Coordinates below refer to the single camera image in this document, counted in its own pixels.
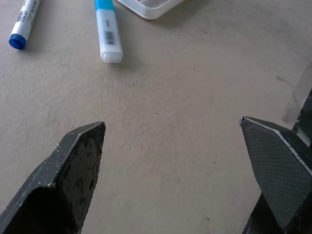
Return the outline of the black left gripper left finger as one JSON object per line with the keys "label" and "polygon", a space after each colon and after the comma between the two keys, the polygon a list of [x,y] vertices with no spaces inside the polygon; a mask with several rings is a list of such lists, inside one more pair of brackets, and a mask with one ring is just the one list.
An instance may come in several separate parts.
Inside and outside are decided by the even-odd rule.
{"label": "black left gripper left finger", "polygon": [[0,234],[81,234],[105,130],[100,121],[66,133],[0,214]]}

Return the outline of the glossy black object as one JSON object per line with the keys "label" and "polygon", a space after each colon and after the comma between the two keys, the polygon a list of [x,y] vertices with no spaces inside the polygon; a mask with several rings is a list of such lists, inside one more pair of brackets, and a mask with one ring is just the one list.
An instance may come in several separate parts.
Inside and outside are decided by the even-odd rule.
{"label": "glossy black object", "polygon": [[312,149],[312,89],[305,99],[297,123],[294,124],[292,130]]}

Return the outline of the white highlighter with light-blue cap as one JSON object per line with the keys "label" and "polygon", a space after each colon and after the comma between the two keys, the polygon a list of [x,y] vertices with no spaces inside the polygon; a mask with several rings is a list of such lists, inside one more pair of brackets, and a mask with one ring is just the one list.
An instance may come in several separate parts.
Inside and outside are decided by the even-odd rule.
{"label": "white highlighter with light-blue cap", "polygon": [[122,46],[113,0],[95,0],[100,58],[105,63],[121,63]]}

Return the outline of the white marker with blue cap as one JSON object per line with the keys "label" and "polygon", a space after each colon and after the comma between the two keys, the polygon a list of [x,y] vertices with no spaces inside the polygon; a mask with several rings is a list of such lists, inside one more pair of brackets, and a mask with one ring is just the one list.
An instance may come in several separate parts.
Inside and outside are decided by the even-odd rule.
{"label": "white marker with blue cap", "polygon": [[9,38],[9,44],[18,50],[26,47],[41,0],[24,0],[18,19]]}

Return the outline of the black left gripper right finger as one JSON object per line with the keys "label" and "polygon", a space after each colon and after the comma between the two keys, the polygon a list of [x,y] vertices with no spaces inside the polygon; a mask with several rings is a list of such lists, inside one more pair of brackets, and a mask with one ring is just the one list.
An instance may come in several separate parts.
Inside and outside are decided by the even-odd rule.
{"label": "black left gripper right finger", "polygon": [[255,179],[285,234],[312,234],[312,149],[280,125],[242,117]]}

